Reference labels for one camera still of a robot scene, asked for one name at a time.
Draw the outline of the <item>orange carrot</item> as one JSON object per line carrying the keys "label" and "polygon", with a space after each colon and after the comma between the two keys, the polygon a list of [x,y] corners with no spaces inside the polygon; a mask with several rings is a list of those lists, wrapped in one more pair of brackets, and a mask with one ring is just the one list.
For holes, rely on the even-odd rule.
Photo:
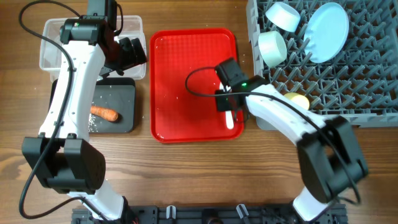
{"label": "orange carrot", "polygon": [[100,106],[91,106],[90,113],[95,116],[99,116],[109,122],[115,122],[119,118],[119,114],[117,111],[109,108],[103,108]]}

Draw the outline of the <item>white plastic spoon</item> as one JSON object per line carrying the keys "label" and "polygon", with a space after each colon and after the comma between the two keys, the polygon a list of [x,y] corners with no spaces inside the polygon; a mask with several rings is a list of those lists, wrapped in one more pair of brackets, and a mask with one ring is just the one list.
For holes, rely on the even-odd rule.
{"label": "white plastic spoon", "polygon": [[[228,91],[230,91],[231,87],[230,86],[224,86],[222,83],[220,83],[219,89],[228,92]],[[231,111],[225,111],[224,113],[225,113],[226,127],[228,129],[233,129],[234,128],[234,119],[233,119],[232,112]]]}

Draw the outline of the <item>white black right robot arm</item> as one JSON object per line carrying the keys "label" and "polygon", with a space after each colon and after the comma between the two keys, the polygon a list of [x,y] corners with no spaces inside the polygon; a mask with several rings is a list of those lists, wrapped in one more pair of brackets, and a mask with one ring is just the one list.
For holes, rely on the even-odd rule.
{"label": "white black right robot arm", "polygon": [[292,205],[306,222],[323,215],[341,193],[353,189],[369,174],[350,122],[342,116],[326,118],[303,109],[284,97],[269,80],[248,78],[237,61],[229,58],[215,67],[228,101],[244,105],[255,117],[270,123],[297,147],[304,188]]}

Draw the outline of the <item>yellow plastic cup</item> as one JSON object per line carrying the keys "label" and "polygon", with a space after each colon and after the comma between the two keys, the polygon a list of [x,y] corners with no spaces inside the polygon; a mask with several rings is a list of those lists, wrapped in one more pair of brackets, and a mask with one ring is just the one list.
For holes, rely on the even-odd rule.
{"label": "yellow plastic cup", "polygon": [[284,97],[289,100],[291,105],[297,105],[305,110],[309,110],[310,102],[306,96],[299,93],[286,93]]}

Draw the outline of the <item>mint green bowl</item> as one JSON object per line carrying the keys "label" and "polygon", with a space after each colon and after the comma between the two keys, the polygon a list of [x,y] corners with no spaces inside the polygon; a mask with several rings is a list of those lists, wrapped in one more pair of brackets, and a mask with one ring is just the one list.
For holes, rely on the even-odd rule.
{"label": "mint green bowl", "polygon": [[284,38],[277,31],[261,33],[258,44],[261,57],[269,68],[276,67],[287,58]]}

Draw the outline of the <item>light blue plate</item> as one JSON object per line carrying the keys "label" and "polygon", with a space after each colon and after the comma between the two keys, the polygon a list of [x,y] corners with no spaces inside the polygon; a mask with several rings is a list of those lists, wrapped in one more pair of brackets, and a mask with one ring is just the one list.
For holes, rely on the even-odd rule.
{"label": "light blue plate", "polygon": [[329,2],[319,7],[310,18],[304,33],[305,54],[310,61],[323,63],[343,48],[349,32],[349,18],[343,7]]}

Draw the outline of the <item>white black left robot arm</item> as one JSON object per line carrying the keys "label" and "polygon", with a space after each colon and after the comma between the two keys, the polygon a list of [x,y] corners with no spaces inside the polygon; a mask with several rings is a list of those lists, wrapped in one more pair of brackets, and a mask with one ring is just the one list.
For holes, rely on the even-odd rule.
{"label": "white black left robot arm", "polygon": [[123,10],[116,1],[90,1],[60,28],[62,66],[46,119],[22,154],[31,179],[80,201],[100,223],[138,223],[127,199],[105,179],[105,158],[89,142],[88,120],[98,77],[147,62],[139,39],[120,38]]}

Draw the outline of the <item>white rice pile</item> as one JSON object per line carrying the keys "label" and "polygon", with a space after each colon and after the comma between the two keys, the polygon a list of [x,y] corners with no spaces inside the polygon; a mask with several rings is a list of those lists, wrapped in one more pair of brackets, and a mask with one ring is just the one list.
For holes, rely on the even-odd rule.
{"label": "white rice pile", "polygon": [[96,116],[93,114],[90,114],[89,121],[88,121],[88,130],[90,133],[97,132],[95,120],[96,120]]}

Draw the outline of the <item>light blue bowl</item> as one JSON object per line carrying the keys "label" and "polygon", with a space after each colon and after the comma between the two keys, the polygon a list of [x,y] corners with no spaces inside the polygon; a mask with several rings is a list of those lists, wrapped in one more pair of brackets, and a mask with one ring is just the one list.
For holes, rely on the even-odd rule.
{"label": "light blue bowl", "polygon": [[266,17],[277,27],[287,32],[295,32],[301,18],[298,11],[283,2],[275,2],[266,11]]}

